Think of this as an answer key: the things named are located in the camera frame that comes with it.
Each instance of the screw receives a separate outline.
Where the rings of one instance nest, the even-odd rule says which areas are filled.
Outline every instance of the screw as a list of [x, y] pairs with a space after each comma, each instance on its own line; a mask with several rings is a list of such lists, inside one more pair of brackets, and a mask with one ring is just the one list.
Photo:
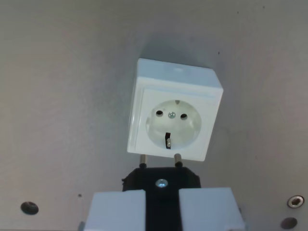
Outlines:
[[168, 117], [169, 117], [170, 119], [173, 119], [173, 118], [175, 117], [175, 112], [169, 112], [169, 113], [168, 113]]
[[299, 208], [301, 207], [305, 202], [305, 199], [302, 196], [292, 196], [288, 200], [288, 206], [290, 208]]
[[158, 188], [164, 188], [168, 185], [168, 181], [165, 180], [165, 179], [159, 179], [159, 180], [156, 181], [155, 184]]

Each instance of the outlet housing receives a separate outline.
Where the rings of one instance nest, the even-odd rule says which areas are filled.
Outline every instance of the outlet housing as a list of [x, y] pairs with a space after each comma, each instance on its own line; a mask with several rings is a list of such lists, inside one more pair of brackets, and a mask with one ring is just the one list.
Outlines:
[[212, 69], [139, 59], [127, 151], [204, 161], [222, 93]]

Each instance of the mounting hole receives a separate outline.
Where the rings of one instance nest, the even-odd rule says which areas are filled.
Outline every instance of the mounting hole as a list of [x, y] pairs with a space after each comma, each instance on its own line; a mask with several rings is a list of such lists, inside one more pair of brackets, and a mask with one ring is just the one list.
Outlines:
[[288, 206], [290, 208], [299, 208], [301, 207], [305, 202], [305, 199], [302, 196], [292, 196], [289, 200], [288, 200]]
[[186, 114], [181, 114], [181, 120], [185, 120], [187, 119], [187, 115]]
[[28, 214], [28, 215], [35, 215], [39, 212], [39, 207], [31, 202], [31, 201], [26, 201], [26, 202], [23, 202], [20, 206], [20, 209], [25, 213], [25, 214]]
[[163, 116], [163, 114], [164, 114], [163, 111], [160, 111], [160, 110], [156, 112], [156, 116], [158, 117]]
[[286, 218], [281, 222], [280, 227], [283, 228], [284, 230], [290, 230], [293, 229], [296, 225], [297, 225], [296, 218]]

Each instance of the metal pin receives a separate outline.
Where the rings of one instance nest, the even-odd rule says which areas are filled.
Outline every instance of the metal pin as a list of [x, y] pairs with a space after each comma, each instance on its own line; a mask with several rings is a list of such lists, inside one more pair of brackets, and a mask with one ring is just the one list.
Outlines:
[[147, 160], [147, 157], [145, 154], [140, 155], [139, 168], [146, 168], [146, 160]]
[[175, 162], [175, 167], [182, 167], [183, 166], [181, 154], [176, 153], [174, 155], [174, 162]]

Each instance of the power socket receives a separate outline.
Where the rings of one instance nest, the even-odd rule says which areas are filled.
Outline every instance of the power socket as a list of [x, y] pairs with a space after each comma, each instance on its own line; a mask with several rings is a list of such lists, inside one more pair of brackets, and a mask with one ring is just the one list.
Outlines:
[[212, 69], [139, 59], [127, 151], [204, 161], [222, 93]]

